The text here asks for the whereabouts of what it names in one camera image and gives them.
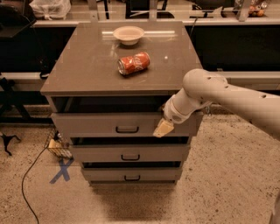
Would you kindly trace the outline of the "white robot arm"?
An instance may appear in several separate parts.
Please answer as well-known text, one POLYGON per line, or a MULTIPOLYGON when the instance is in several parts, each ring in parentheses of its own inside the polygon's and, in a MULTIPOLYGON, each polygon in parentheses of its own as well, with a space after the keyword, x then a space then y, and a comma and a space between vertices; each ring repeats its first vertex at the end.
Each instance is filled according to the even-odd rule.
POLYGON ((279 224, 280 101, 278 96, 228 84, 219 74, 195 69, 164 105, 154 134, 184 125, 205 106, 179 188, 183 224, 279 224))

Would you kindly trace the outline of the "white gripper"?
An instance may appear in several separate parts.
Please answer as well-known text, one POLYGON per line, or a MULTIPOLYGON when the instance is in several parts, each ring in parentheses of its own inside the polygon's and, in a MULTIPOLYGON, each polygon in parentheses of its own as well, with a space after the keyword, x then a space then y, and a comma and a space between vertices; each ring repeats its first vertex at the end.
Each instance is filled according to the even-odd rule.
POLYGON ((162 118, 153 132, 154 137, 164 137, 174 129, 174 124, 181 124, 186 121, 190 115, 183 115, 178 112, 173 105, 172 98, 158 108, 158 112, 164 111, 162 118))

